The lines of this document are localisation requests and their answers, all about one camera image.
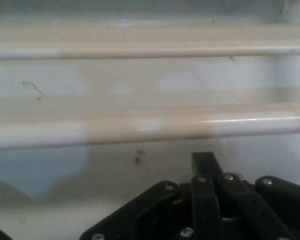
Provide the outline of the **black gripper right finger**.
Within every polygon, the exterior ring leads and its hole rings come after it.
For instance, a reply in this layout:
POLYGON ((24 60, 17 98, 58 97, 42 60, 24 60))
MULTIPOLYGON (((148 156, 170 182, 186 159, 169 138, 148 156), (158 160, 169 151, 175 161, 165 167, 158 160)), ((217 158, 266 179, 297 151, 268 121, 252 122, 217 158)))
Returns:
POLYGON ((204 154, 206 240, 300 240, 300 185, 262 176, 251 184, 204 154))

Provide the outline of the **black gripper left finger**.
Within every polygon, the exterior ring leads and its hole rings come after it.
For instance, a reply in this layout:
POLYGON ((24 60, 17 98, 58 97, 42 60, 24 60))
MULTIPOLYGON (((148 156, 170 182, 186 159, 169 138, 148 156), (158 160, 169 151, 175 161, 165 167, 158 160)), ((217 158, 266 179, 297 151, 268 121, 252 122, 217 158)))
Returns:
POLYGON ((193 240, 222 237, 213 180, 222 173, 212 152, 191 155, 192 175, 183 183, 160 181, 105 217, 81 240, 193 240))

